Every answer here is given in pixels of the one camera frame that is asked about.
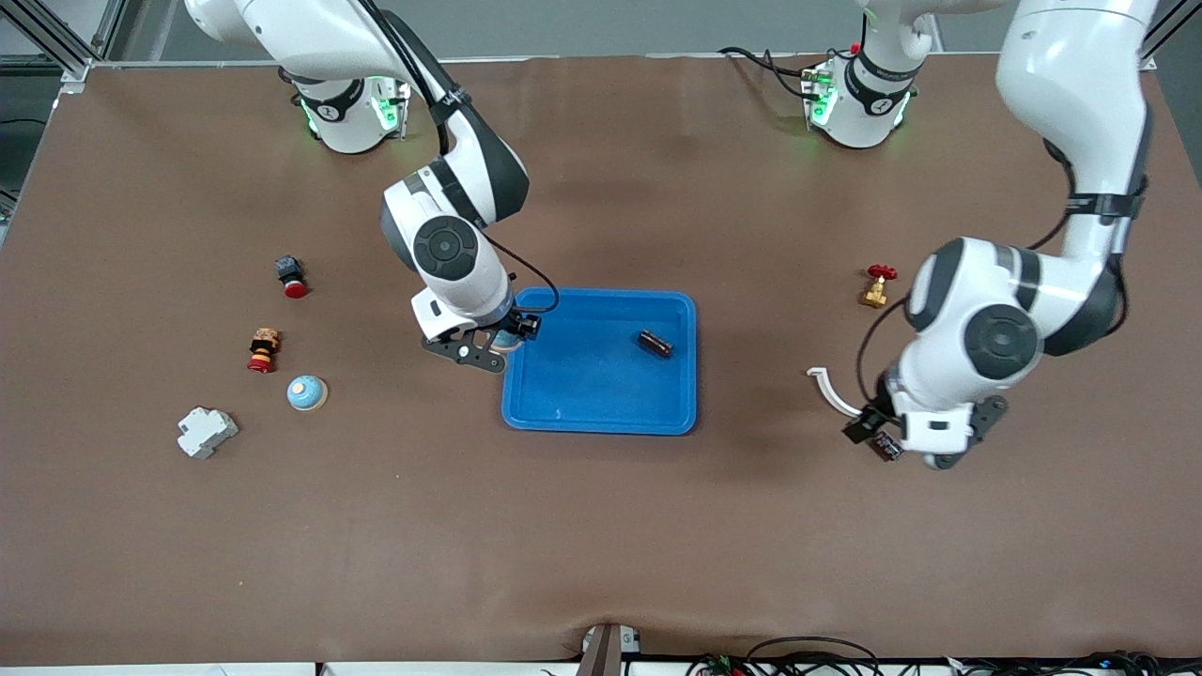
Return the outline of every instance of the table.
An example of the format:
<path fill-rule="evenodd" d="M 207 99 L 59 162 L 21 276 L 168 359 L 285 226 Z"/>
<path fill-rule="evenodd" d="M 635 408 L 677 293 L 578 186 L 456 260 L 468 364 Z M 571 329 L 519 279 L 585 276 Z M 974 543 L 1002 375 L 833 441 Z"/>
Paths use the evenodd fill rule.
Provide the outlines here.
<path fill-rule="evenodd" d="M 994 64 L 933 58 L 865 152 L 745 63 L 452 69 L 530 170 L 494 237 L 561 285 L 696 301 L 680 438 L 510 429 L 500 379 L 418 349 L 419 280 L 376 224 L 432 156 L 419 112 L 339 156 L 270 69 L 94 70 L 0 253 L 0 662 L 549 659 L 601 621 L 654 652 L 1202 652 L 1202 192 L 1154 77 L 1123 331 L 1047 358 L 946 473 L 849 445 L 803 375 L 852 391 L 869 263 L 899 296 L 948 238 L 1057 220 L 1060 168 Z M 272 375 L 244 367 L 260 326 L 284 332 Z M 891 320 L 869 373 L 909 337 Z M 299 373 L 328 381 L 320 411 L 285 403 Z M 243 428 L 208 461 L 174 441 L 195 405 Z"/>

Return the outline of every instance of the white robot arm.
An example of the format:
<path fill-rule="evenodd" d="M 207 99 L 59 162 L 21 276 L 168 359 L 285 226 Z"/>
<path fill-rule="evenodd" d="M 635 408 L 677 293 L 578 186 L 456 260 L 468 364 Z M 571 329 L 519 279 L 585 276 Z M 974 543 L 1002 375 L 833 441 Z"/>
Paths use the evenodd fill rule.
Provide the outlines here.
<path fill-rule="evenodd" d="M 1052 256 L 959 238 L 928 257 L 905 307 L 918 337 L 845 428 L 852 440 L 893 421 L 903 449 L 924 453 L 932 468 L 952 467 L 1005 413 L 999 393 L 1042 354 L 1077 351 L 1117 328 L 1123 251 L 1147 186 L 1152 125 L 1138 49 L 1155 5 L 1022 1 L 998 89 L 1069 174 L 1064 249 Z"/>
<path fill-rule="evenodd" d="M 471 96 L 409 25 L 370 0 L 185 0 L 185 6 L 212 37 L 266 48 L 303 95 L 328 95 L 314 107 L 328 106 L 341 115 L 333 129 L 371 126 L 357 125 L 362 119 L 380 128 L 364 78 L 401 81 L 422 94 L 439 130 L 440 154 L 385 191 L 381 226 L 397 255 L 427 285 L 412 300 L 423 346 L 462 364 L 502 372 L 504 354 L 532 338 L 540 320 L 513 306 L 510 275 L 483 230 L 522 209 L 530 182 Z M 454 135 L 453 150 L 447 129 Z M 322 137 L 329 143 L 335 136 L 341 138 Z M 480 345 L 477 331 L 487 337 Z"/>
<path fill-rule="evenodd" d="M 832 52 L 810 71 L 807 118 L 834 142 L 870 148 L 885 141 L 910 101 L 932 49 L 932 14 L 970 14 L 1005 0 L 856 0 L 864 12 L 859 51 Z"/>

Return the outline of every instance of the red valve handle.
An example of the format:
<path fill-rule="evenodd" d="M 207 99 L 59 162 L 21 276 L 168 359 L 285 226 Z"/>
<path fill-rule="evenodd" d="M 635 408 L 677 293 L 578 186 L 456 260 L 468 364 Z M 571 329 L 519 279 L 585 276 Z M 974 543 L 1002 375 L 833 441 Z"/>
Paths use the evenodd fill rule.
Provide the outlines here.
<path fill-rule="evenodd" d="M 873 278 L 883 277 L 885 279 L 897 279 L 898 271 L 891 268 L 889 266 L 869 266 L 868 274 Z"/>

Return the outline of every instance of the brass valve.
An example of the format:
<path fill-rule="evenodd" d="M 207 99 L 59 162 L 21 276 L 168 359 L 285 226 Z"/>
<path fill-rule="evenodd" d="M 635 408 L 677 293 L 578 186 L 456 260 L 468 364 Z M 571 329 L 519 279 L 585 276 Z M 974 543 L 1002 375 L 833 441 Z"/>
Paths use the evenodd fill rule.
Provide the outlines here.
<path fill-rule="evenodd" d="M 870 308 L 881 309 L 888 302 L 885 296 L 885 281 L 897 279 L 898 271 L 888 266 L 871 266 L 868 268 L 868 275 L 873 278 L 873 285 L 868 287 L 859 302 Z"/>

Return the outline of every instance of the blue tray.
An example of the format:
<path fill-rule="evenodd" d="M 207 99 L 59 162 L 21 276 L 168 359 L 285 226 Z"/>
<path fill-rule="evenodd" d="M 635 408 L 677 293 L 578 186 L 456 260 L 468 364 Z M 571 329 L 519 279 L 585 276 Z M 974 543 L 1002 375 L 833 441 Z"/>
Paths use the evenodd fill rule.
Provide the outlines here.
<path fill-rule="evenodd" d="M 535 340 L 510 355 L 501 396 L 518 429 L 684 434 L 697 421 L 697 307 L 676 291 L 560 289 Z M 551 289 L 518 293 L 549 304 Z M 670 358 L 638 345 L 649 330 L 672 344 Z"/>

